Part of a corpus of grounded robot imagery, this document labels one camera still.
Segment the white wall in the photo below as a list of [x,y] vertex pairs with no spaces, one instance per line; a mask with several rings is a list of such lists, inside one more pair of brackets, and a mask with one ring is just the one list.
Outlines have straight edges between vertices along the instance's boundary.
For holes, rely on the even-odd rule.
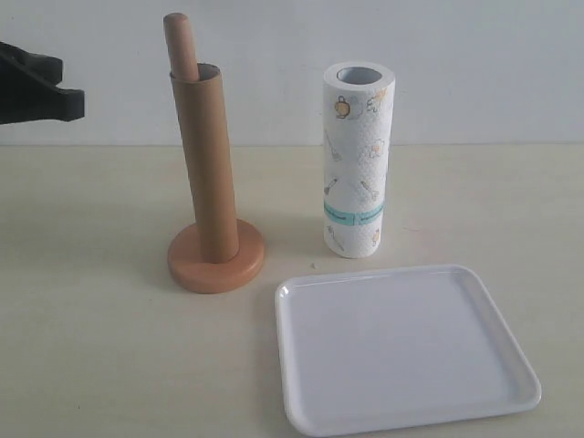
[[322,73],[354,59],[397,75],[394,143],[584,140],[578,0],[3,0],[0,40],[62,57],[87,115],[0,144],[178,144],[173,11],[224,72],[233,144],[320,143]]

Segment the paper towel core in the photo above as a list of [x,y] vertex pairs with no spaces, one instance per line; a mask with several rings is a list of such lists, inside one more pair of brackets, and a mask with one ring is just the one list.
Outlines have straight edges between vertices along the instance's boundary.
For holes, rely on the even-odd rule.
[[380,80],[382,74],[373,68],[347,67],[339,70],[337,78],[350,85],[369,85]]

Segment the printed illustration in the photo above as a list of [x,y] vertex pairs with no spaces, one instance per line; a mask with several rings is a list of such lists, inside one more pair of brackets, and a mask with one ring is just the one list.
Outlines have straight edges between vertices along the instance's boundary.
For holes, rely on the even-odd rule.
[[367,112],[377,112],[380,110],[381,103],[387,94],[387,89],[380,89],[375,96],[367,99]]
[[377,139],[371,146],[369,158],[380,158],[383,155],[383,148],[385,147],[385,140]]
[[325,187],[325,194],[329,194],[330,189],[332,189],[338,180],[339,178],[333,178],[332,181],[328,183],[328,185]]
[[328,144],[328,148],[330,149],[330,155],[332,156],[332,159],[335,162],[340,162],[342,160],[342,157],[340,156],[339,151],[337,151],[337,148],[335,148],[332,145],[332,142],[330,141],[329,138],[329,133],[325,131],[325,138],[327,139],[327,144]]
[[335,230],[332,229],[332,226],[328,225],[327,230],[328,230],[328,233],[330,234],[330,238],[333,240],[333,242],[339,247],[339,249],[341,251],[345,251],[345,248],[343,247],[343,245],[341,245],[339,243],[339,240],[337,240],[337,237],[335,237]]
[[356,120],[363,112],[363,107],[355,96],[345,98],[339,96],[335,102],[335,111],[337,112],[337,119]]
[[366,182],[361,181],[361,185],[363,186],[363,188],[369,192],[369,195],[371,196],[371,200],[373,201],[377,201],[377,197],[380,195],[380,193],[377,190],[373,190],[371,188],[370,185],[368,185]]
[[373,234],[373,237],[371,238],[371,240],[373,241],[373,246],[377,245],[377,243],[380,241],[380,237],[381,237],[381,230],[378,228],[377,230],[375,230],[375,233]]

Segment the round wooden base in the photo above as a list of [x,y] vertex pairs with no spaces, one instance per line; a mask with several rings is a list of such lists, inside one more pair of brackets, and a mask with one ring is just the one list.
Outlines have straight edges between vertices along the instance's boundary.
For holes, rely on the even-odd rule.
[[225,263],[205,263],[199,250],[197,224],[184,228],[172,240],[168,266],[179,285],[200,294],[217,294],[243,286],[264,264],[265,244],[262,235],[249,223],[237,220],[239,252]]

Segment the teal stripe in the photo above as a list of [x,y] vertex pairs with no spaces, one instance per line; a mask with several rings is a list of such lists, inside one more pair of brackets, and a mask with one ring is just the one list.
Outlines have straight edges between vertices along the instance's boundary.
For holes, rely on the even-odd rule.
[[334,209],[325,203],[325,214],[327,215],[328,219],[330,219],[332,222],[336,222],[337,224],[346,226],[370,224],[375,219],[377,219],[382,212],[383,204],[365,213],[348,213]]

